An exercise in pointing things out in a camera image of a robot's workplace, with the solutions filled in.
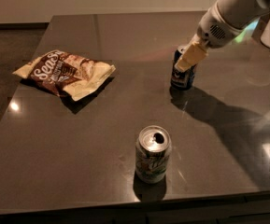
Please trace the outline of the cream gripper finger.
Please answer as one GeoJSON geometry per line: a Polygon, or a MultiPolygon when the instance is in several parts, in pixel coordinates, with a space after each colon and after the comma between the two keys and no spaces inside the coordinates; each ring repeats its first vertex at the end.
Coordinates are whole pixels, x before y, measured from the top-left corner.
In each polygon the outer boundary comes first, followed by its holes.
{"type": "Polygon", "coordinates": [[[175,68],[180,72],[185,72],[192,66],[201,62],[208,52],[199,42],[191,42],[184,50],[175,64],[175,68]]]}

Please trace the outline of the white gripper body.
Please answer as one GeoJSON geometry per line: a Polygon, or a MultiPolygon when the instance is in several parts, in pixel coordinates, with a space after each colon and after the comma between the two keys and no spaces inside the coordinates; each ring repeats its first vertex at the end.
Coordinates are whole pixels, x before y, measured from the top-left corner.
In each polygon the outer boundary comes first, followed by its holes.
{"type": "Polygon", "coordinates": [[[244,24],[238,13],[238,1],[218,0],[199,21],[192,42],[204,49],[224,47],[242,33],[244,24]]]}

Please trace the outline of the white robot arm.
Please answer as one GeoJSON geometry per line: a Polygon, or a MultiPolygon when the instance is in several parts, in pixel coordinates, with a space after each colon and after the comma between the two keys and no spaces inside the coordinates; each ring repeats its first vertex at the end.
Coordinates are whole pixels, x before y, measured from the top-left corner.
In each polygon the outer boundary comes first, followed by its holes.
{"type": "Polygon", "coordinates": [[[256,19],[270,14],[270,0],[217,0],[199,21],[197,30],[175,68],[185,72],[201,62],[209,49],[222,48],[256,19]]]}

